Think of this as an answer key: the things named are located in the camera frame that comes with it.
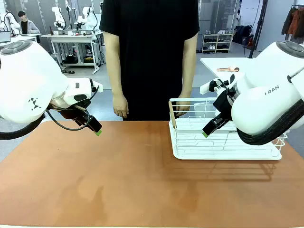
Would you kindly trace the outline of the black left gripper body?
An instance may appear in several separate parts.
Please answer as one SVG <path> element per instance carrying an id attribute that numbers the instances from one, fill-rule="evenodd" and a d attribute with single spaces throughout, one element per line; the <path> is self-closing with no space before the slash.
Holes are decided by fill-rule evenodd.
<path id="1" fill-rule="evenodd" d="M 73 120 L 78 126 L 92 126 L 92 116 L 86 109 L 69 108 L 60 110 L 59 113 L 68 120 Z"/>

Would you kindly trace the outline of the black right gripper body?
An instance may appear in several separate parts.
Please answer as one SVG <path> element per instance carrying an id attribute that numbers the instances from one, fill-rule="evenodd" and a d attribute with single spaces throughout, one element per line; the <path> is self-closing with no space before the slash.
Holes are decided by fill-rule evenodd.
<path id="1" fill-rule="evenodd" d="M 214 107 L 219 111 L 216 115 L 214 121 L 232 121 L 231 110 L 233 104 L 233 97 L 235 95 L 235 90 L 224 90 L 213 103 Z"/>

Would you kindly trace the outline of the white wire dish rack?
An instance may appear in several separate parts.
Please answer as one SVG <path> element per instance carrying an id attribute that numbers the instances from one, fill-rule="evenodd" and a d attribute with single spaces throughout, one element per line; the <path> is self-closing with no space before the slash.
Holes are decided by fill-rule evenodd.
<path id="1" fill-rule="evenodd" d="M 186 114 L 176 117 L 177 101 L 190 101 L 190 109 Z M 228 122 L 209 137 L 205 137 L 202 128 L 213 118 L 195 116 L 194 104 L 204 101 L 215 102 L 214 97 L 171 99 L 170 134 L 173 155 L 181 160 L 280 160 L 281 149 L 285 146 L 287 133 L 283 133 L 273 141 L 261 145 L 244 143 L 233 122 Z"/>

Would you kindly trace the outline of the person's left forearm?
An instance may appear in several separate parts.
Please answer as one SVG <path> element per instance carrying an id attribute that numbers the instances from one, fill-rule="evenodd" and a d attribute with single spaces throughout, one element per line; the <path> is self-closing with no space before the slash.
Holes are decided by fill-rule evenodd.
<path id="1" fill-rule="evenodd" d="M 196 45 L 198 34 L 185 40 L 182 58 L 182 91 L 180 98 L 188 98 L 192 92 L 196 70 Z"/>

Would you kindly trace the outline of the person's right forearm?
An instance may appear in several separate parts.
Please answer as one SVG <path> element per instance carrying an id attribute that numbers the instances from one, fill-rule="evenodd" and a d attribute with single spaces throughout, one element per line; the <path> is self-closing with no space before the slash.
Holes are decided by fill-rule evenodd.
<path id="1" fill-rule="evenodd" d="M 120 65 L 120 40 L 117 35 L 103 32 L 106 47 L 106 65 L 114 98 L 123 98 Z"/>

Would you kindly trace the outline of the person's right hand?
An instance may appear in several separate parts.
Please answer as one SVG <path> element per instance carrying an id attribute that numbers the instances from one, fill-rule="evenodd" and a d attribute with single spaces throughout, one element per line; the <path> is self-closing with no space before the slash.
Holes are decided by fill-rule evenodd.
<path id="1" fill-rule="evenodd" d="M 124 95 L 113 95 L 113 109 L 117 116 L 127 118 L 129 114 L 129 107 Z"/>

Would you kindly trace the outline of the person's left hand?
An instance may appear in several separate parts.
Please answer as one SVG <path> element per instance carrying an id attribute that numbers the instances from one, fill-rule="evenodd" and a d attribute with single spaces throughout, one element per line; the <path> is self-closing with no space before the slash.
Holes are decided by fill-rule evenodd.
<path id="1" fill-rule="evenodd" d="M 189 98 L 190 97 L 190 93 L 182 93 L 180 94 L 180 96 L 178 97 L 179 99 L 182 99 L 182 98 Z M 180 117 L 184 114 L 186 114 L 187 111 L 189 111 L 190 109 L 190 104 L 191 102 L 190 101 L 177 101 L 176 102 L 176 106 L 175 106 L 175 116 L 176 117 Z"/>

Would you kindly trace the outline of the white plastic bag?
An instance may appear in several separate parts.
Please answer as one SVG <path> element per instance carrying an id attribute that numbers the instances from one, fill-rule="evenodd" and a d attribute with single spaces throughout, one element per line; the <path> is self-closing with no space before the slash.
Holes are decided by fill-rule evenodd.
<path id="1" fill-rule="evenodd" d="M 214 118 L 216 115 L 216 110 L 210 101 L 204 101 L 194 104 L 195 116 L 200 116 L 201 118 Z"/>

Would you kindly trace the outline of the white side table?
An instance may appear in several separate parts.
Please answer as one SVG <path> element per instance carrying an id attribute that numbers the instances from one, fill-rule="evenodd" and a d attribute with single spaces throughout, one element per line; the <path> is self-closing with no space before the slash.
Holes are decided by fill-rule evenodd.
<path id="1" fill-rule="evenodd" d="M 222 81 L 229 80 L 232 74 L 247 73 L 251 70 L 258 69 L 258 64 L 255 58 L 247 57 L 220 57 L 220 58 L 201 58 L 200 61 L 214 77 L 220 78 Z M 239 68 L 238 72 L 232 71 L 217 71 L 220 68 L 235 69 Z"/>

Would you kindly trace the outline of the wooden shoe rack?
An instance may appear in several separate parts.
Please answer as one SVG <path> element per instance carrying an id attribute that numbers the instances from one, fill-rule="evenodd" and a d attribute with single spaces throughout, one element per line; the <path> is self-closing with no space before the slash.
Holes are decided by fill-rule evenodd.
<path id="1" fill-rule="evenodd" d="M 233 34 L 204 34 L 202 53 L 229 53 Z"/>

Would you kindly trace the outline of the black luggage bags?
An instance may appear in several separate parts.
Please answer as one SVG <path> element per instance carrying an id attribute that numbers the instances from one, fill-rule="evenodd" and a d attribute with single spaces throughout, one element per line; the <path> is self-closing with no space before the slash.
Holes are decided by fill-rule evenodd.
<path id="1" fill-rule="evenodd" d="M 233 42 L 246 46 L 248 44 L 251 35 L 252 26 L 251 25 L 238 25 L 235 26 Z"/>

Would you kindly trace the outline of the white background workbench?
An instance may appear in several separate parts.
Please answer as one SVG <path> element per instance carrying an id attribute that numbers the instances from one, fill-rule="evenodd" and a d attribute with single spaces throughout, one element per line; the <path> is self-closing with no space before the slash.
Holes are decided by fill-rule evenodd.
<path id="1" fill-rule="evenodd" d="M 42 35 L 52 46 L 59 66 L 65 67 L 93 67 L 94 75 L 105 64 L 102 34 L 90 35 Z"/>

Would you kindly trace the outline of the black vertical stand pole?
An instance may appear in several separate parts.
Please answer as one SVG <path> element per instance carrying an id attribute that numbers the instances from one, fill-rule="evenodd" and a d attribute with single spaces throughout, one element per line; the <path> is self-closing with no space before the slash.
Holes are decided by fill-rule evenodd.
<path id="1" fill-rule="evenodd" d="M 259 17 L 259 20 L 258 20 L 258 23 L 257 23 L 256 33 L 254 35 L 253 46 L 250 49 L 250 53 L 249 53 L 248 58 L 253 58 L 253 53 L 257 49 L 259 37 L 260 37 L 262 26 L 263 26 L 263 23 L 264 23 L 264 18 L 265 18 L 265 15 L 266 15 L 266 9 L 267 9 L 267 5 L 268 5 L 268 0 L 263 0 L 262 3 L 263 4 L 262 4 L 262 8 L 261 8 L 261 13 L 260 13 L 260 17 Z"/>

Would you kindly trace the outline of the person in black t-shirt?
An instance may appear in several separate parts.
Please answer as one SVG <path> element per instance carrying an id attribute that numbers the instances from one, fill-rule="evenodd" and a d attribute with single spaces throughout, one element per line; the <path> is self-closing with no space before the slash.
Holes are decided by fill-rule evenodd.
<path id="1" fill-rule="evenodd" d="M 199 32 L 198 0 L 104 0 L 102 32 L 120 40 L 125 121 L 168 121 L 182 91 L 185 40 Z"/>

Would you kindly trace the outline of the seated person in grey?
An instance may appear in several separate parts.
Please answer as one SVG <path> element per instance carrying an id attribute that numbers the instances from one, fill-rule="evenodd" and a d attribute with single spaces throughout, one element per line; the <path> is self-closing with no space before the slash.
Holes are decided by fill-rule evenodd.
<path id="1" fill-rule="evenodd" d="M 27 15 L 23 11 L 18 12 L 18 17 L 20 18 L 20 26 L 22 34 L 39 34 L 40 30 L 37 26 L 27 18 Z"/>

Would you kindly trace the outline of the olive hanging jacket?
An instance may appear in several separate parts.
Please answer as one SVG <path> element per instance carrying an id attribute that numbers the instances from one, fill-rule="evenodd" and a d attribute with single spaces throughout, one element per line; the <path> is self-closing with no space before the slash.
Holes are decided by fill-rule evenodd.
<path id="1" fill-rule="evenodd" d="M 285 19 L 285 22 L 283 24 L 283 27 L 282 27 L 282 31 L 281 31 L 281 34 L 284 35 L 284 34 L 287 34 L 288 33 L 288 30 L 289 30 L 289 27 L 291 25 L 291 22 L 293 20 L 293 13 L 296 11 L 296 8 L 293 7 L 289 10 L 288 14 L 287 14 L 287 17 Z"/>

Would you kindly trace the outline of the orange hanging jacket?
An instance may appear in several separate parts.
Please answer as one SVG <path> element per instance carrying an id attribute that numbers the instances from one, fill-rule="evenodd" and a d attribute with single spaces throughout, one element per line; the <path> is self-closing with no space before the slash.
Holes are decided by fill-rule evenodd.
<path id="1" fill-rule="evenodd" d="M 293 35 L 294 38 L 304 37 L 304 7 L 292 13 L 292 21 L 287 33 Z"/>

